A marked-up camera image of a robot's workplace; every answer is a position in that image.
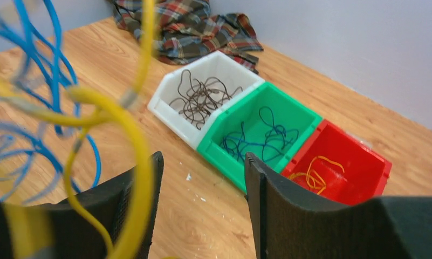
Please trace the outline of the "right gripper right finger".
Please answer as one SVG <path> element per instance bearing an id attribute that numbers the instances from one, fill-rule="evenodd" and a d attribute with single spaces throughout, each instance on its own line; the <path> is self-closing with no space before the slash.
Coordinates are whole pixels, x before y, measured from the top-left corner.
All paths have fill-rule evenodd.
<path id="1" fill-rule="evenodd" d="M 432 258 L 432 197 L 381 196 L 347 206 L 245 157 L 257 258 Z"/>

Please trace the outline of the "cable ball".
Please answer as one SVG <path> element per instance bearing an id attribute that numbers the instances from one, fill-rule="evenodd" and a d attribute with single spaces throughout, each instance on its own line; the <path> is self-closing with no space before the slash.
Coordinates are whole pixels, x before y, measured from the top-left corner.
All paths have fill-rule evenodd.
<path id="1" fill-rule="evenodd" d="M 163 156 L 147 147 L 129 107 L 136 101 L 152 59 L 155 3 L 143 2 L 143 62 L 118 101 L 82 87 L 61 51 L 63 33 L 51 1 L 45 1 L 54 28 L 50 43 L 31 23 L 39 1 L 13 1 L 0 8 L 0 36 L 24 51 L 22 67 L 0 76 L 0 101 L 39 121 L 36 133 L 0 121 L 0 162 L 24 156 L 0 198 L 0 258 L 147 258 L 155 223 Z M 89 130 L 106 122 L 124 129 L 136 165 L 82 192 L 72 178 L 73 162 Z"/>

